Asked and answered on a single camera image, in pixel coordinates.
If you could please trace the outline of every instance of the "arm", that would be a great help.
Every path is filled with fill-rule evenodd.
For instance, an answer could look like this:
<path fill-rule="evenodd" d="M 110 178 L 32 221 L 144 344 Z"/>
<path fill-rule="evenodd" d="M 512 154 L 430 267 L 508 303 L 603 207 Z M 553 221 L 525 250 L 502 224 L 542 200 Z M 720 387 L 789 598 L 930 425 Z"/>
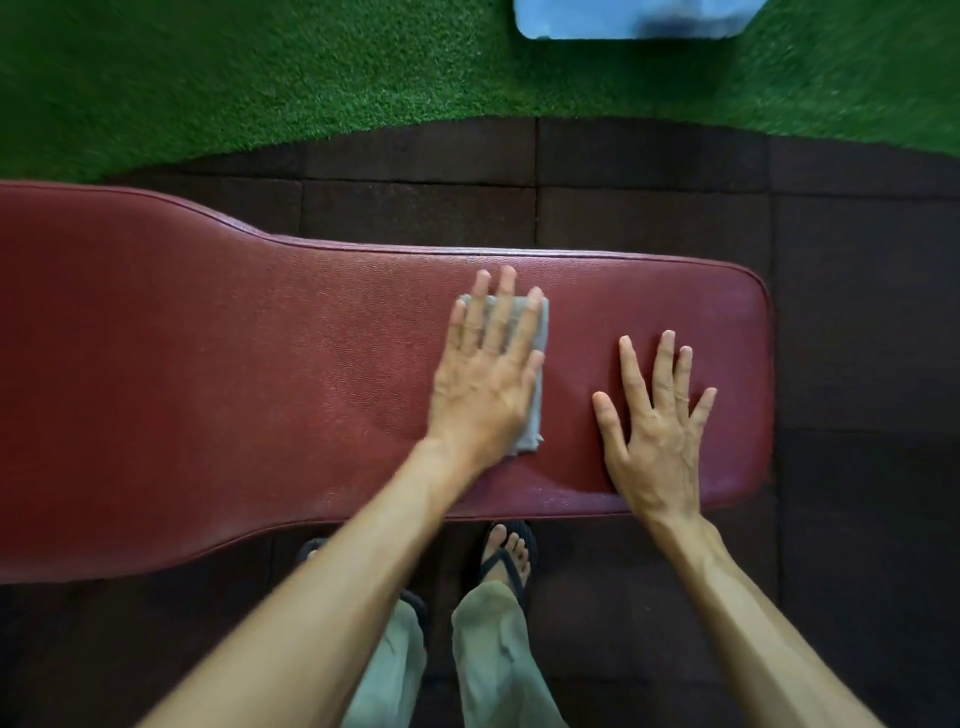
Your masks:
<path fill-rule="evenodd" d="M 504 268 L 486 338 L 490 275 L 467 309 L 454 305 L 426 437 L 393 479 L 317 555 L 294 571 L 141 728 L 340 725 L 400 589 L 473 479 L 500 460 L 526 422 L 541 352 L 531 352 L 534 288 L 504 352 L 516 273 Z"/>
<path fill-rule="evenodd" d="M 633 345 L 626 336 L 620 340 L 629 445 L 610 398 L 593 396 L 613 483 L 676 569 L 753 725 L 881 726 L 736 565 L 716 528 L 700 515 L 700 441 L 716 390 L 707 389 L 690 412 L 692 359 L 692 349 L 681 348 L 675 369 L 674 333 L 663 334 L 651 402 Z"/>

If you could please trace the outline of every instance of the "finger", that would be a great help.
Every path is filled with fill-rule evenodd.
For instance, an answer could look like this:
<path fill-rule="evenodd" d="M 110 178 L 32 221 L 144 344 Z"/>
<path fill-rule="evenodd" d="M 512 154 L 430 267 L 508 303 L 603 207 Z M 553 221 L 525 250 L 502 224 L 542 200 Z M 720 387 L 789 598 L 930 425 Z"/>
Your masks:
<path fill-rule="evenodd" d="M 677 368 L 673 373 L 673 399 L 677 404 L 677 419 L 686 423 L 690 419 L 690 369 L 693 366 L 693 349 L 680 347 Z"/>
<path fill-rule="evenodd" d="M 627 459 L 627 441 L 623 437 L 623 425 L 620 416 L 616 413 L 613 402 L 603 392 L 593 393 L 593 413 L 600 427 L 600 436 L 603 437 L 603 449 L 608 459 Z"/>
<path fill-rule="evenodd" d="M 444 358 L 452 356 L 460 350 L 460 339 L 464 332 L 464 315 L 467 312 L 467 304 L 457 299 L 453 302 L 453 310 L 450 311 L 450 322 L 446 328 L 446 346 L 444 347 Z"/>
<path fill-rule="evenodd" d="M 516 270 L 513 266 L 505 265 L 500 272 L 500 287 L 496 291 L 496 303 L 490 320 L 487 322 L 487 333 L 484 335 L 483 350 L 494 356 L 503 353 L 503 340 L 507 336 L 507 326 L 514 314 L 514 284 Z"/>
<path fill-rule="evenodd" d="M 543 309 L 543 291 L 537 286 L 527 294 L 527 307 L 520 314 L 516 323 L 514 338 L 507 349 L 507 359 L 519 367 L 530 357 L 530 350 L 534 346 L 534 337 L 540 327 L 540 311 Z"/>
<path fill-rule="evenodd" d="M 537 389 L 537 373 L 543 367 L 543 361 L 546 354 L 543 352 L 530 352 L 527 356 L 527 363 L 523 366 L 523 374 L 520 375 L 520 386 L 523 387 L 523 396 L 526 398 L 527 406 L 534 397 L 534 390 Z"/>
<path fill-rule="evenodd" d="M 673 399 L 673 341 L 676 334 L 663 332 L 654 359 L 654 408 L 663 412 L 676 408 Z"/>
<path fill-rule="evenodd" d="M 467 304 L 467 317 L 464 322 L 463 339 L 460 342 L 460 351 L 467 356 L 476 353 L 480 346 L 480 337 L 483 336 L 484 320 L 487 318 L 487 288 L 490 285 L 490 274 L 479 271 L 470 290 L 470 303 Z"/>
<path fill-rule="evenodd" d="M 620 337 L 620 378 L 623 379 L 623 392 L 627 396 L 630 417 L 636 419 L 649 415 L 653 408 L 647 396 L 647 383 L 643 381 L 640 365 L 636 363 L 634 344 L 629 336 Z"/>
<path fill-rule="evenodd" d="M 704 426 L 706 426 L 707 419 L 710 416 L 710 410 L 713 409 L 713 403 L 716 402 L 716 399 L 716 388 L 710 387 L 700 397 L 697 406 L 693 408 L 693 413 L 690 415 L 690 425 L 698 434 L 703 433 Z"/>

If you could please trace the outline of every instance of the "red vinyl upholstery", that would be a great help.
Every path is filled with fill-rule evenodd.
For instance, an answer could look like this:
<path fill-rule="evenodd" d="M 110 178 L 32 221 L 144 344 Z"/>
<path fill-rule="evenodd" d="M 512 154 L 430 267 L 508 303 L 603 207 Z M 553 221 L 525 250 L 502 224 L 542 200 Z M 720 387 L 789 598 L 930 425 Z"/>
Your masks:
<path fill-rule="evenodd" d="M 535 454 L 456 519 L 614 514 L 590 394 L 623 409 L 616 341 L 658 334 L 719 398 L 706 507 L 749 496 L 773 422 L 766 291 L 726 263 L 404 248 L 268 235 L 140 190 L 0 183 L 0 581 L 154 570 L 348 518 L 425 431 L 445 322 L 475 271 L 550 300 Z"/>

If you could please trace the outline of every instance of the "light green trousers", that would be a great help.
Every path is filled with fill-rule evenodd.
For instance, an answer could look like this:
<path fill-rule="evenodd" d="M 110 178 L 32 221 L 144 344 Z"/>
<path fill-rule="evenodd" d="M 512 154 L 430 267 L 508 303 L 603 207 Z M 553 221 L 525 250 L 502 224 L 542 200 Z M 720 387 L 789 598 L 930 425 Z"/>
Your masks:
<path fill-rule="evenodd" d="M 514 593 L 485 582 L 453 612 L 453 657 L 465 728 L 565 728 L 530 654 Z M 399 601 L 344 716 L 344 728 L 406 728 L 426 667 L 423 633 Z"/>

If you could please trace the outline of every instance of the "green turf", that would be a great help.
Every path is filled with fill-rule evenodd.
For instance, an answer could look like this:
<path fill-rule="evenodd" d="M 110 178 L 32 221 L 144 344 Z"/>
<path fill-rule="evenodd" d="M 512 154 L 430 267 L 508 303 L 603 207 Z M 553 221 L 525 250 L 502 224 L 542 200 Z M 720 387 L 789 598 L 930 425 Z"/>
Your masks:
<path fill-rule="evenodd" d="M 0 176 L 480 114 L 617 114 L 960 154 L 960 1 L 771 0 L 720 42 L 529 41 L 509 0 L 3 0 Z"/>

